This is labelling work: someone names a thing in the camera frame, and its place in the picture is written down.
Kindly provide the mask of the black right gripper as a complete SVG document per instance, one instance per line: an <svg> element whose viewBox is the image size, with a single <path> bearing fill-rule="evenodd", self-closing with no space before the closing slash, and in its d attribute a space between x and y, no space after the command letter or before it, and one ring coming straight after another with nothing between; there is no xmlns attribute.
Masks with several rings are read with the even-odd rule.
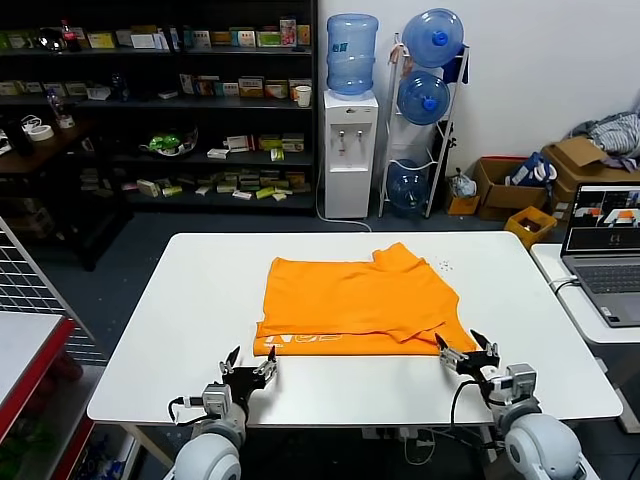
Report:
<svg viewBox="0 0 640 480"><path fill-rule="evenodd" d="M436 333L435 339L439 349L439 359L446 368L456 371L459 375L470 376L479 385L482 385L487 382L487 378L482 373L482 368L499 366L498 344L491 342L474 329L471 329L470 332L484 352L461 353L450 348L447 342Z"/></svg>

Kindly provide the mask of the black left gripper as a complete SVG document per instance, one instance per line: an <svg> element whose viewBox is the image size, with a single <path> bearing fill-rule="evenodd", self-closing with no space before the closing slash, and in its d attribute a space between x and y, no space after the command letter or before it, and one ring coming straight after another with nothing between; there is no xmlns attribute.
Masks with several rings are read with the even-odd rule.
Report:
<svg viewBox="0 0 640 480"><path fill-rule="evenodd" d="M219 363L223 383L230 386L234 403L247 403L256 390L263 390L277 372L276 347L272 346L267 359L258 367L234 368L240 353L240 346L233 349L224 361Z"/></svg>

